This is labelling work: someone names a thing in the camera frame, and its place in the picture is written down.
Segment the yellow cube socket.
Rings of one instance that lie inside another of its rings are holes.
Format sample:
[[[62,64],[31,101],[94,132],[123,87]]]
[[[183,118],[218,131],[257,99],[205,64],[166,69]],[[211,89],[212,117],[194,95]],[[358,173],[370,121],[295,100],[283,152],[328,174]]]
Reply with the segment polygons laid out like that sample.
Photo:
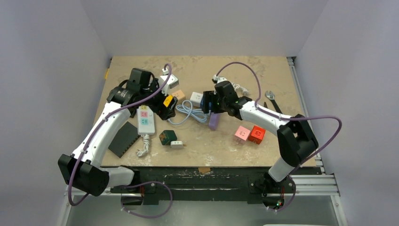
[[[172,95],[168,95],[166,96],[165,100],[163,101],[163,105],[165,107],[169,107],[169,105],[171,104],[171,102],[173,101],[174,97]]]

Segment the white cube socket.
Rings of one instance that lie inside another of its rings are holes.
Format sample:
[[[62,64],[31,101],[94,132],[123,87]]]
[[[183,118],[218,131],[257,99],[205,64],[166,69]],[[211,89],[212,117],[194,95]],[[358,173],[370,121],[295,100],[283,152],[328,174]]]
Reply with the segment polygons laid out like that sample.
[[[194,107],[201,108],[201,103],[203,101],[203,94],[198,92],[192,92],[190,97],[190,102]]]

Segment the purple power strip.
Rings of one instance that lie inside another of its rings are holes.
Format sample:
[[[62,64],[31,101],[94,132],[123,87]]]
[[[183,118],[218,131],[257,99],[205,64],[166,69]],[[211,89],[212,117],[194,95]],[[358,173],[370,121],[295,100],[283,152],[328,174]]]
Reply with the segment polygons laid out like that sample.
[[[208,127],[215,131],[217,130],[221,114],[220,113],[211,113],[208,121]]]

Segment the white power strip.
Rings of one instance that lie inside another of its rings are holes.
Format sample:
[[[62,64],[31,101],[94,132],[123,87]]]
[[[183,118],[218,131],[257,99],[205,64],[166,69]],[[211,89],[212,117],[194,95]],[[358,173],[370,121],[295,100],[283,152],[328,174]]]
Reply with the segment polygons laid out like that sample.
[[[139,135],[154,135],[155,134],[155,120],[154,113],[150,107],[142,105],[137,108],[137,128]]]

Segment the dark green cube socket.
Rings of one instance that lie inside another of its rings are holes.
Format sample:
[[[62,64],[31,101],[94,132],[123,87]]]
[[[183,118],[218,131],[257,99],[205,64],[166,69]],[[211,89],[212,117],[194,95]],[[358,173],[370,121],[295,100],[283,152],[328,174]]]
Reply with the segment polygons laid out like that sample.
[[[159,139],[162,145],[170,145],[171,142],[177,141],[177,136],[174,130],[164,130],[159,134]]]

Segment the white adapter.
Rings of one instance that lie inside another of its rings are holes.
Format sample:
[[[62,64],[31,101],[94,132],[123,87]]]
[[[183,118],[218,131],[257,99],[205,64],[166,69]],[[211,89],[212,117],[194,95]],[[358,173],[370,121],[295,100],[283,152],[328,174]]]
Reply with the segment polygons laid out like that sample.
[[[170,147],[172,149],[182,149],[186,147],[186,144],[183,141],[171,141]]]

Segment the pink cube socket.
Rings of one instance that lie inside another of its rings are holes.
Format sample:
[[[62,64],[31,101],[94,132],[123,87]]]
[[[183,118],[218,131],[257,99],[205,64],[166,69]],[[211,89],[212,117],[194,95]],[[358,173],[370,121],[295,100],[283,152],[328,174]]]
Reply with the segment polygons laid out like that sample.
[[[250,133],[251,130],[243,126],[239,126],[234,134],[234,140],[239,144],[243,144],[248,140]]]

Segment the red cube socket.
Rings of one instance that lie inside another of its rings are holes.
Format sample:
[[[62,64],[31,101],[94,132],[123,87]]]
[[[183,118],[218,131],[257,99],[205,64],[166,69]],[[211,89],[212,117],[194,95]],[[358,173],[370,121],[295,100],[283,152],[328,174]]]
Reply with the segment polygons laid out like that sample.
[[[248,141],[259,145],[263,141],[265,133],[265,129],[255,125],[248,136]]]

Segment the dark blue cube socket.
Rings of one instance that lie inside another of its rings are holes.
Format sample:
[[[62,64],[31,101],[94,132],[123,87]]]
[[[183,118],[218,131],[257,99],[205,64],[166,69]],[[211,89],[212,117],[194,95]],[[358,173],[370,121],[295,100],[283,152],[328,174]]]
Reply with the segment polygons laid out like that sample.
[[[204,108],[204,96],[202,96],[201,101],[200,101],[200,108],[203,109]]]

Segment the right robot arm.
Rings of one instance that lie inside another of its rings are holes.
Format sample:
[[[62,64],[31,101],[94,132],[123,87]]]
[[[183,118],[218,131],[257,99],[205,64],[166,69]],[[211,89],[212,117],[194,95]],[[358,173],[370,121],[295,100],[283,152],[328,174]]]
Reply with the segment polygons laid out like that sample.
[[[239,97],[229,81],[215,85],[213,91],[204,91],[204,113],[227,113],[242,121],[248,121],[274,134],[278,139],[280,158],[268,170],[265,188],[271,192],[282,187],[283,180],[319,146],[304,116],[278,114],[259,106],[249,97]]]

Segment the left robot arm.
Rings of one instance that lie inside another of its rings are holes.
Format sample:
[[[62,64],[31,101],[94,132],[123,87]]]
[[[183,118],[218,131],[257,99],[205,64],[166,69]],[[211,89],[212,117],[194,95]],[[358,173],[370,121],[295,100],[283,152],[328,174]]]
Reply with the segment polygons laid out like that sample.
[[[91,131],[70,154],[62,154],[58,166],[68,185],[68,191],[77,188],[93,196],[105,189],[122,186],[128,192],[140,188],[140,179],[127,167],[102,168],[101,164],[112,140],[137,109],[149,107],[161,120],[175,117],[177,98],[168,93],[167,81],[172,75],[172,66],[162,69],[166,79],[159,81],[150,71],[133,68],[130,77],[113,88],[97,122]]]

